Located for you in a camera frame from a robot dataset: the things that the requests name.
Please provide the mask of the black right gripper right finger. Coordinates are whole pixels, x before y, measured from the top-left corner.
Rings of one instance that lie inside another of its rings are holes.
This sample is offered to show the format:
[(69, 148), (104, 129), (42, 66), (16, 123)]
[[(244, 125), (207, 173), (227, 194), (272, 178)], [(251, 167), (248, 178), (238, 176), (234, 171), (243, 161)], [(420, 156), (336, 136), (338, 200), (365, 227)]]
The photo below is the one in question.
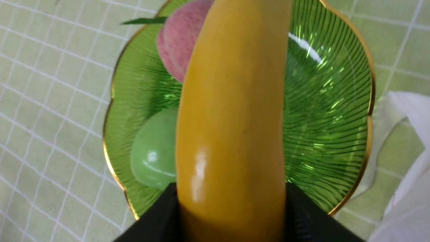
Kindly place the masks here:
[(286, 185), (286, 242), (363, 242), (322, 210), (297, 185)]

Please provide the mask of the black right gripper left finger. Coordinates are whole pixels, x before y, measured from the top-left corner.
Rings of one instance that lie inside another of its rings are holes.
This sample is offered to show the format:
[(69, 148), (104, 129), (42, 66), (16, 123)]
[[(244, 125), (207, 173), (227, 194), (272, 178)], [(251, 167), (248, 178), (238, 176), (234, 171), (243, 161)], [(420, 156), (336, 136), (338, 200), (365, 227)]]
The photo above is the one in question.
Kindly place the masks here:
[(170, 183), (146, 212), (115, 242), (182, 242), (176, 183)]

